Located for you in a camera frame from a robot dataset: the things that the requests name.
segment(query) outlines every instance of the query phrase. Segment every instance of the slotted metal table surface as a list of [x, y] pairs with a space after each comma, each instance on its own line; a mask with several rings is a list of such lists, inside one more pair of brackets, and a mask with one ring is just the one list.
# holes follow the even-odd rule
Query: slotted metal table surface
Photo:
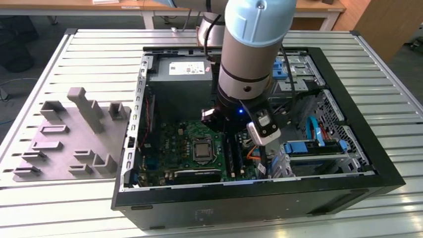
[[[0, 172], [16, 168], [43, 121], [45, 100], [69, 104], [84, 87], [100, 105], [134, 106], [143, 47], [195, 46], [195, 31], [79, 30], [57, 50], [0, 146]], [[291, 31], [284, 45], [320, 47], [407, 185], [331, 216], [140, 231], [111, 210], [113, 179], [16, 183], [0, 174], [0, 237], [419, 237], [423, 236], [422, 106], [360, 37]]]

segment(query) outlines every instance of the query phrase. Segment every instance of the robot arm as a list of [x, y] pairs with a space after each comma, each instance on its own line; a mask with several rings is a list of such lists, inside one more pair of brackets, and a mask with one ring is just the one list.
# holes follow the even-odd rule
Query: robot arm
[[218, 105], [203, 113], [203, 123], [212, 129], [236, 128], [248, 114], [248, 132], [256, 145], [280, 136], [272, 111], [263, 93], [283, 37], [291, 27], [295, 0], [156, 0], [171, 7], [223, 14], [223, 38]]

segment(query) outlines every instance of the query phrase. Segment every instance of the desk leg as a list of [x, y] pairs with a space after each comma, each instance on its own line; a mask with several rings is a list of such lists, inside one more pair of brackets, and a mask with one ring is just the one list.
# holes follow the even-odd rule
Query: desk leg
[[320, 31], [332, 30], [338, 17], [339, 17], [339, 12], [328, 13], [328, 16], [324, 18], [323, 24], [320, 26]]
[[146, 29], [152, 30], [154, 29], [154, 11], [142, 11], [143, 19], [144, 19], [144, 25]]
[[57, 16], [47, 16], [47, 19], [52, 25], [56, 25], [59, 23]]

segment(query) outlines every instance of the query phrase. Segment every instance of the floor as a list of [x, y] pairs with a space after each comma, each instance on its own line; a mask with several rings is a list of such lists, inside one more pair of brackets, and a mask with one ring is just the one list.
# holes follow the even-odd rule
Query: floor
[[[16, 78], [39, 78], [44, 67], [48, 63], [51, 55], [56, 49], [60, 39], [68, 28], [84, 29], [143, 29], [143, 20], [139, 16], [60, 16], [59, 24], [52, 26], [44, 16], [31, 17], [33, 25], [37, 29], [40, 38], [27, 44], [31, 55], [35, 58], [35, 66], [25, 72], [8, 73], [0, 67], [0, 84]], [[166, 24], [160, 17], [155, 17], [156, 29], [168, 29], [170, 27], [183, 28], [186, 18], [178, 17], [170, 19], [171, 24]], [[196, 17], [191, 17], [187, 29], [194, 29], [196, 25]], [[412, 52], [408, 47], [403, 47], [395, 55], [388, 66], [394, 73], [415, 95], [416, 99], [423, 103], [423, 54]], [[4, 85], [4, 89], [12, 95], [11, 100], [0, 102], [0, 142], [3, 141], [12, 123], [1, 123], [12, 120], [27, 100], [36, 80], [20, 80]]]

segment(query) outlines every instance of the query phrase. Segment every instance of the black cable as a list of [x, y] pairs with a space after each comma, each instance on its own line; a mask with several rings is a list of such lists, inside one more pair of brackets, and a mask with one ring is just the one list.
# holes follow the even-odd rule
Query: black cable
[[0, 90], [0, 101], [4, 102], [4, 103], [7, 103], [9, 100], [11, 100], [11, 99], [4, 99], [4, 98], [3, 98], [3, 96], [1, 96], [1, 90]]
[[184, 27], [183, 27], [183, 32], [186, 31], [186, 28], [187, 28], [187, 25], [188, 25], [188, 21], [190, 21], [190, 17], [191, 17], [191, 12], [192, 12], [192, 9], [190, 9], [190, 12], [188, 12], [187, 20], [186, 20]]
[[171, 22], [163, 16], [160, 16], [160, 18], [163, 19], [166, 25], [171, 24]]
[[198, 25], [199, 25], [200, 15], [202, 15], [202, 12], [199, 11], [198, 18], [196, 18], [196, 25], [195, 25], [195, 27], [198, 27]]
[[291, 93], [292, 93], [291, 108], [294, 108], [296, 93], [295, 93], [295, 85], [294, 85], [294, 79], [292, 79], [292, 73], [291, 73], [291, 66], [290, 66], [288, 56], [286, 55], [286, 51], [284, 51], [283, 44], [280, 44], [280, 51], [282, 51], [282, 53], [283, 53], [283, 59], [284, 59], [284, 64], [286, 64], [286, 71], [287, 71], [287, 73], [288, 73], [288, 78], [290, 78]]
[[206, 55], [206, 58], [207, 58], [210, 61], [212, 61], [212, 58], [210, 57], [210, 54], [208, 54], [208, 52], [207, 52], [207, 41], [208, 41], [208, 39], [210, 39], [212, 27], [216, 25], [216, 23], [218, 23], [220, 17], [222, 17], [222, 15], [219, 15], [219, 16], [216, 17], [216, 19], [212, 21], [211, 26], [210, 26], [210, 28], [207, 29], [206, 37], [204, 37], [204, 55]]
[[284, 104], [282, 104], [275, 110], [274, 110], [274, 115], [279, 115], [280, 113], [283, 113], [284, 111], [288, 110], [288, 104], [291, 103], [291, 100], [287, 101]]
[[12, 121], [15, 121], [15, 119], [3, 121], [3, 122], [0, 122], [0, 125], [8, 124], [8, 123], [12, 122]]
[[[175, 17], [167, 17], [167, 18], [170, 18], [170, 19], [175, 19], [178, 16], [175, 16]], [[163, 17], [163, 16], [160, 16], [160, 18], [163, 19], [163, 20], [166, 20], [166, 18]]]

